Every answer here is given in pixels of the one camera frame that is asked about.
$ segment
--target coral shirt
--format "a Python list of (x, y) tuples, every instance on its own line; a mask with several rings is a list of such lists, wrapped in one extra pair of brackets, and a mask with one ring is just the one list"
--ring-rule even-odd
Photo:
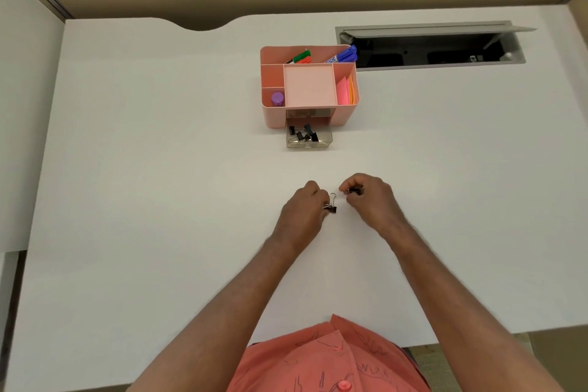
[(416, 363), (378, 334), (333, 315), (243, 354), (228, 392), (430, 392)]

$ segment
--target desk organizer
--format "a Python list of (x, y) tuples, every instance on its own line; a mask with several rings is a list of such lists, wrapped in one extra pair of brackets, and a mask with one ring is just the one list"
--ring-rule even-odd
[[(327, 117), (331, 126), (344, 125), (360, 100), (355, 62), (324, 64), (341, 46), (263, 47), (261, 49), (261, 103), (266, 126), (286, 127), (286, 118)], [(311, 52), (310, 64), (286, 64), (292, 57)], [(338, 104), (336, 86), (351, 76), (353, 104)], [(283, 93), (283, 106), (275, 107), (272, 94)]]

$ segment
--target person's left hand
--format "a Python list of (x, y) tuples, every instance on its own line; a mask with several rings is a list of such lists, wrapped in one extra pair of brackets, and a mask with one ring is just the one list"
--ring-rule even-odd
[(329, 202), (329, 193), (320, 189), (316, 181), (309, 181), (284, 205), (266, 243), (298, 257), (319, 233), (323, 220), (329, 215), (323, 206)]

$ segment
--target desk surface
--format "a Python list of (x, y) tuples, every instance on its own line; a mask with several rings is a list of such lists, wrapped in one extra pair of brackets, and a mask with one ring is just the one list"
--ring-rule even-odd
[[(264, 126), (259, 49), (335, 26), (511, 20), (526, 64), (370, 71), (327, 150)], [(68, 21), (7, 391), (133, 381), (252, 257), (309, 179), (390, 182), (431, 247), (513, 332), (588, 322), (586, 49), (565, 7)], [(341, 314), (433, 343), (393, 254), (337, 198), (263, 340)]]

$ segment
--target purple bottle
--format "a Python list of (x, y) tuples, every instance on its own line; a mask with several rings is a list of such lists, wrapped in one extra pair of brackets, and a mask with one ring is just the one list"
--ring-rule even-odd
[(272, 93), (272, 104), (274, 107), (282, 107), (284, 105), (284, 94), (281, 91)]

